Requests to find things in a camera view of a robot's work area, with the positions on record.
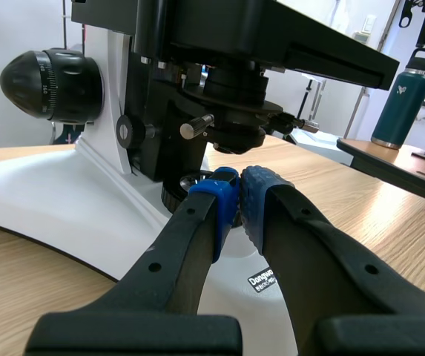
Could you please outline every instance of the white microscope base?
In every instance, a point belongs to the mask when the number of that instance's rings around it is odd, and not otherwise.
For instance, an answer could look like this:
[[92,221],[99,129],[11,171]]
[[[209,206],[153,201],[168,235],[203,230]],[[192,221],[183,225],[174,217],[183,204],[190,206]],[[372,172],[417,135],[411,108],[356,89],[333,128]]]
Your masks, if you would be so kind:
[[[80,140],[75,151],[0,162],[0,227],[120,279],[171,216],[160,190],[141,174],[108,169]],[[209,271],[200,313],[237,318],[244,355],[296,355],[278,284],[257,293],[248,282],[267,267],[243,229],[231,231]]]

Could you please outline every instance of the coarse focus knob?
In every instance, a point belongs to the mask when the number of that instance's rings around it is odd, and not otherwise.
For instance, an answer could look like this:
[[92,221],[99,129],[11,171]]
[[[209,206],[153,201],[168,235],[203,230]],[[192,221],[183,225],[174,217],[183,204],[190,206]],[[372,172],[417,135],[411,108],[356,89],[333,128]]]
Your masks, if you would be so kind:
[[83,125],[102,111],[102,77],[95,61],[74,50],[30,50],[2,71],[4,95],[31,116]]
[[205,131],[205,129],[214,123],[214,115],[208,114],[203,117],[197,117],[181,125],[180,132],[183,139],[193,139]]

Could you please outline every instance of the teal water bottle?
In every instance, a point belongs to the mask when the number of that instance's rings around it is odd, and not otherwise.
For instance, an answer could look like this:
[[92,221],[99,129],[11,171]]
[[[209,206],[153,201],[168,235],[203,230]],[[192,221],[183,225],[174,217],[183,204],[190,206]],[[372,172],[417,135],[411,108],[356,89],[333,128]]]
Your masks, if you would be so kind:
[[425,58],[416,49],[403,73],[395,80],[385,108],[372,134],[372,142],[398,150],[405,142],[425,100]]

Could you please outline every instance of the wooden table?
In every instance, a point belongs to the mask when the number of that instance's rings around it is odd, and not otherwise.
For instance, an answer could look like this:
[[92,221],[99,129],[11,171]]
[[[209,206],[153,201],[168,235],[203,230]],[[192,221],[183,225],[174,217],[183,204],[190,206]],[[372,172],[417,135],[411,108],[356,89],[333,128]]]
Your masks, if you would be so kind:
[[[69,148],[0,149],[0,160]],[[338,228],[425,289],[425,199],[274,137],[242,156],[207,155],[212,169],[260,164],[280,173]],[[78,308],[112,285],[87,267],[0,231],[0,355],[20,355],[45,312]]]
[[399,151],[372,142],[340,139],[337,147],[354,158],[351,167],[425,198],[424,151],[403,146]]

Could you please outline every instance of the black knob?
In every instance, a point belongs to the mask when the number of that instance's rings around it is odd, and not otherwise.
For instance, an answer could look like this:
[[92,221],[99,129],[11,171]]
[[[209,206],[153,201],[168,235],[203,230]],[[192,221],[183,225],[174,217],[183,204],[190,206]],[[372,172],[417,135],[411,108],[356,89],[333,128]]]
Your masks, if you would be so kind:
[[146,137],[146,127],[140,119],[121,115],[116,122],[116,139],[125,149],[138,148]]
[[74,50],[30,50],[0,77],[4,95],[31,116],[83,125],[102,111],[102,77],[92,58]]

